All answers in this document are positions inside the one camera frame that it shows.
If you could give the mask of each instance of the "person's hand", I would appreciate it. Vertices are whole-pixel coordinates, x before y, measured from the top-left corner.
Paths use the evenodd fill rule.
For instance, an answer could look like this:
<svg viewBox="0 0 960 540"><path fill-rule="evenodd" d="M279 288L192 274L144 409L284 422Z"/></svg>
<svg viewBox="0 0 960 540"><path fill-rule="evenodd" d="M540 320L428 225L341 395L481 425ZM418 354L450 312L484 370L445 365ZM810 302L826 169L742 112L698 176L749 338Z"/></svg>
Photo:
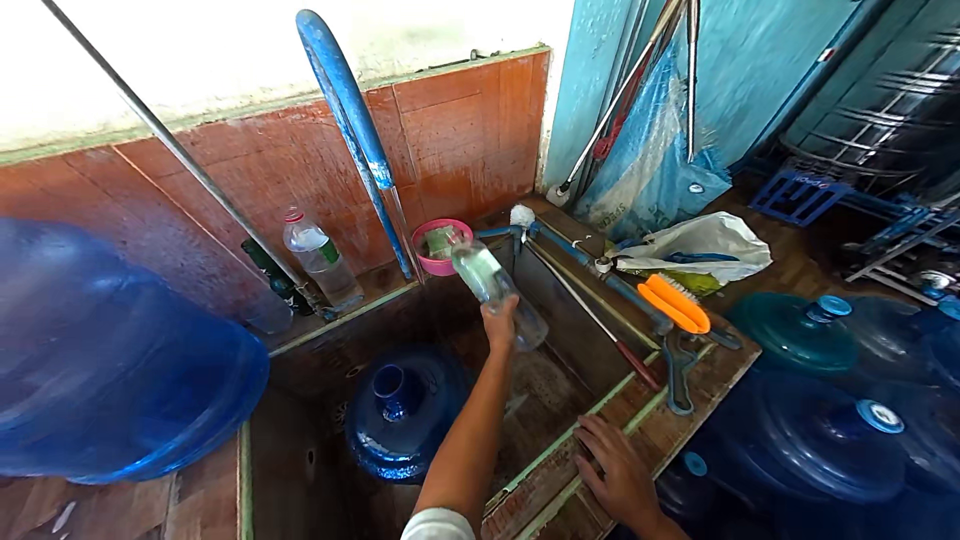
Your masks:
<svg viewBox="0 0 960 540"><path fill-rule="evenodd" d="M604 477L600 479L582 455L574 460L580 478L603 505L610 517L626 525L644 540L659 538L666 519L657 502L657 491L643 460L627 440L623 431L596 415L581 416L580 427L573 434L590 450Z"/></svg>
<svg viewBox="0 0 960 540"><path fill-rule="evenodd" d="M487 331L490 341L491 354L508 355L514 346L516 331L514 330L514 309L520 302L520 297L512 294L497 305L490 303L480 306L483 315L483 327Z"/></svg>

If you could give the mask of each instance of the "white sleeve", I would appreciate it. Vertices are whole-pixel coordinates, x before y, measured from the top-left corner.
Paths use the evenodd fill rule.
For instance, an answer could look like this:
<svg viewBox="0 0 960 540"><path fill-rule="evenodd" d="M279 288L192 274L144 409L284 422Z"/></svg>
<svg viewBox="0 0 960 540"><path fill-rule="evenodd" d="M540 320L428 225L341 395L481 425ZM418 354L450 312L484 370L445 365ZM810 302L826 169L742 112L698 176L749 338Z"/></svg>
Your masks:
<svg viewBox="0 0 960 540"><path fill-rule="evenodd" d="M446 508L427 508L414 514L400 540L476 540L467 518Z"/></svg>

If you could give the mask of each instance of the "tiled wall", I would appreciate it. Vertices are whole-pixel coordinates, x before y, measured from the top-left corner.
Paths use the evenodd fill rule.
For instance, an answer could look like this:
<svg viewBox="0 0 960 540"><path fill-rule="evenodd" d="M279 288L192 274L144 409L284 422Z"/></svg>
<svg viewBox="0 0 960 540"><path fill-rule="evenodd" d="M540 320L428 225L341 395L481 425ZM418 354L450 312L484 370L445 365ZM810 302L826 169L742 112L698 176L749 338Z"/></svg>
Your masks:
<svg viewBox="0 0 960 540"><path fill-rule="evenodd" d="M412 227L474 219L533 188L548 54L367 90ZM177 139L279 250L283 211L297 204L355 273L394 258L325 102L206 124ZM260 287L240 249L247 235L155 138L9 165L0 185L0 214L84 227L218 312L233 314Z"/></svg>

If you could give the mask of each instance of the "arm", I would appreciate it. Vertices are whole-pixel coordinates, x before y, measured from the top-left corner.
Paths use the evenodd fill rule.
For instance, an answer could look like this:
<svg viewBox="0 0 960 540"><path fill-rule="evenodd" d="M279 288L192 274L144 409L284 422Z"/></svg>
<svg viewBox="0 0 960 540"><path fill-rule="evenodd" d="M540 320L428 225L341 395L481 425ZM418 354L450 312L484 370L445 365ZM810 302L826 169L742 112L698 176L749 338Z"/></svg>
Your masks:
<svg viewBox="0 0 960 540"><path fill-rule="evenodd" d="M510 389L513 313L518 301L517 296L507 298L496 314L488 305L480 308L490 340L490 355L430 464L414 508L414 514L436 507L458 512L470 522L477 538L500 447L500 426Z"/></svg>
<svg viewBox="0 0 960 540"><path fill-rule="evenodd" d="M640 540L689 540L673 520L663 515L650 471L623 431L595 415L579 420L581 426L573 434L597 458L604 478L600 479L582 455L574 459L580 477L610 517L629 527Z"/></svg>

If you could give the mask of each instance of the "pink bowl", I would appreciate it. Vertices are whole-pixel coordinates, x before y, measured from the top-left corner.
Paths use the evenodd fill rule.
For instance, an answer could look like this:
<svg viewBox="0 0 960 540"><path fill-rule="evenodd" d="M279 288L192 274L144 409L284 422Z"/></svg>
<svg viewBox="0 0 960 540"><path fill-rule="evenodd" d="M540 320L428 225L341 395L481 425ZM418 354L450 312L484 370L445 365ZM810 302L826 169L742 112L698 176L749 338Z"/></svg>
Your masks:
<svg viewBox="0 0 960 540"><path fill-rule="evenodd" d="M446 227L447 225L452 225L454 229L463 233L467 240L473 240L473 231L470 230L470 227L468 227L463 221L456 219L435 219L420 225L414 231L414 249L417 250L417 258L420 260L420 266L423 268L423 270L426 270L428 274L432 274L434 276L452 276L456 274L457 271L453 269L452 260L435 260L433 258L427 258L421 255L420 243L423 242L423 236L427 231L439 229L440 227Z"/></svg>

